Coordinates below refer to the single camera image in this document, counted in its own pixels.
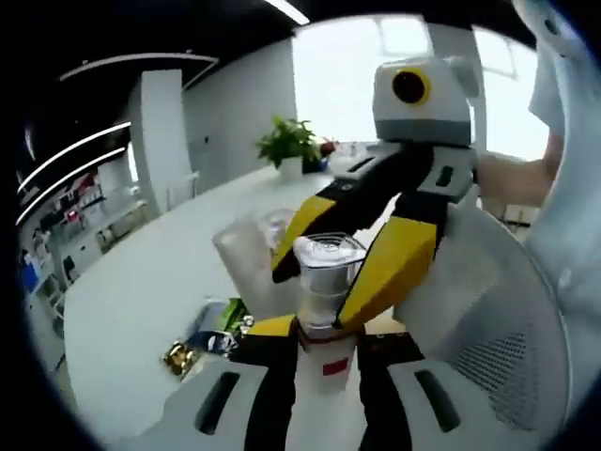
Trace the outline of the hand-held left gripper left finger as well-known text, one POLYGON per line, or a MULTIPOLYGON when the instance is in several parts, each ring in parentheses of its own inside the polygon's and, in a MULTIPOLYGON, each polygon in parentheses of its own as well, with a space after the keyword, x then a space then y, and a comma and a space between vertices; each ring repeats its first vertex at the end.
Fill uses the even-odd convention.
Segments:
POLYGON ((299 322, 259 321, 227 361, 203 369, 165 402, 142 450, 283 450, 296 398, 299 322))

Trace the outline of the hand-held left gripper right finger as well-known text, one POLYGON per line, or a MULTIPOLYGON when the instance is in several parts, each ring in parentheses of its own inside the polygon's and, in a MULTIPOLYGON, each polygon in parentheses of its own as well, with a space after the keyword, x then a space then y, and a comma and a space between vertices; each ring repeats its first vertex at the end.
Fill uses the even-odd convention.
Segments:
POLYGON ((427 361, 407 333, 357 336, 361 450, 482 450, 473 392, 450 368, 427 361))

